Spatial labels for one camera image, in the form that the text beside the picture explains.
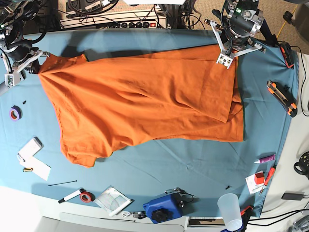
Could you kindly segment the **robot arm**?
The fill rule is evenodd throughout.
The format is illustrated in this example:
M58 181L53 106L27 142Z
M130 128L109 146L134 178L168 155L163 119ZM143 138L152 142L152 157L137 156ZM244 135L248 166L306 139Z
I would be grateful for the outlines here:
M69 0L66 2L66 19L60 20L62 29L111 24L119 28L194 29L202 14L195 8L194 0L128 0L128 5L152 5L146 11L115 12L116 0ZM217 63L227 68L239 56L260 50L261 44L252 41L265 25L263 12L257 0L226 0L221 10L212 10L219 23L206 19L220 47Z
M25 80L24 72L37 74L40 69L38 59L49 57L50 53L33 45L41 41L47 28L35 40L24 38L26 22L38 16L39 10L46 5L43 0L11 1L0 11L0 58L6 73L0 87L8 90Z

